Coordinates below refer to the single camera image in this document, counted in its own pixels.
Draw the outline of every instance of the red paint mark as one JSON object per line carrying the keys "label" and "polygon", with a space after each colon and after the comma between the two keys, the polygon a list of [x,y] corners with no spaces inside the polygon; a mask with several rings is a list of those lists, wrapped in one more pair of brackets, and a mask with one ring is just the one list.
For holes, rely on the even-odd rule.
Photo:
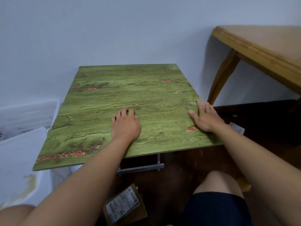
{"label": "red paint mark", "polygon": [[77,90],[96,90],[96,89],[101,89],[105,87],[106,85],[99,85],[97,88],[95,87],[89,87],[89,88],[75,88],[75,89],[69,89],[69,91],[77,91]]}
{"label": "red paint mark", "polygon": [[194,130],[197,130],[196,126],[191,126],[186,129],[187,132],[194,131]]}
{"label": "red paint mark", "polygon": [[37,158],[36,162],[40,162],[46,159],[55,159],[55,158],[65,158],[67,156],[70,156],[72,158],[76,158],[76,157],[80,157],[80,156],[87,156],[90,155],[91,153],[95,152],[96,149],[100,148],[101,145],[95,145],[92,147],[88,147],[87,151],[83,151],[83,146],[80,146],[79,148],[77,148],[77,151],[75,152],[63,152],[63,153],[59,153],[59,154],[54,154],[54,155],[50,155],[50,156],[43,156],[40,158]]}
{"label": "red paint mark", "polygon": [[162,82],[167,82],[167,81],[174,81],[174,79],[164,79]]}

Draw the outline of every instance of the hand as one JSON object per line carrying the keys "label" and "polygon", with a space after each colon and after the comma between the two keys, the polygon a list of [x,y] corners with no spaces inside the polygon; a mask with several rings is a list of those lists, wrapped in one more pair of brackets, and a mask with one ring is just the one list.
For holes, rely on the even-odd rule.
{"label": "hand", "polygon": [[112,140],[123,139],[130,144],[138,138],[140,132],[141,125],[133,109],[123,108],[112,117]]}
{"label": "hand", "polygon": [[213,106],[208,102],[197,100],[197,105],[199,107],[199,115],[192,110],[189,110],[189,115],[200,129],[206,132],[214,132],[216,128],[225,124],[224,120],[220,118]]}

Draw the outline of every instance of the forearm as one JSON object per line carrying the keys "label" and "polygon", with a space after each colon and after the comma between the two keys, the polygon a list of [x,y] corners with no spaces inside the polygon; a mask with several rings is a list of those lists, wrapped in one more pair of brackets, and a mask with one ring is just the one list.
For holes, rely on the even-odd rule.
{"label": "forearm", "polygon": [[301,222],[301,171],[229,125],[217,127],[214,133],[276,216],[288,225]]}
{"label": "forearm", "polygon": [[24,225],[93,225],[103,207],[128,140],[111,141],[53,191]]}

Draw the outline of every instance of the paper label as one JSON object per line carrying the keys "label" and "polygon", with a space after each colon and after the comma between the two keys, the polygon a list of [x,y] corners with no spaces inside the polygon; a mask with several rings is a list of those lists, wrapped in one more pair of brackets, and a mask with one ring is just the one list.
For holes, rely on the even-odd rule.
{"label": "paper label", "polygon": [[244,128],[242,128],[242,127],[240,127],[240,126],[238,126],[237,124],[235,124],[235,123],[230,123],[230,126],[235,130],[235,131],[237,131],[237,132],[239,132],[240,134],[244,134],[244,131],[245,131],[245,129]]}
{"label": "paper label", "polygon": [[139,200],[133,191],[132,187],[123,191],[119,196],[106,204],[108,214],[112,223],[116,223],[121,217],[130,213],[140,205]]}

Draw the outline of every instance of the cardboard box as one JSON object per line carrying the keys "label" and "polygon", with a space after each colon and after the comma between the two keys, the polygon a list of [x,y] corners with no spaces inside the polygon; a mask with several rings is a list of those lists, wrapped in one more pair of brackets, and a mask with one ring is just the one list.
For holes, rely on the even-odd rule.
{"label": "cardboard box", "polygon": [[108,199],[103,206],[107,224],[122,226],[134,223],[147,217],[142,195],[135,184]]}

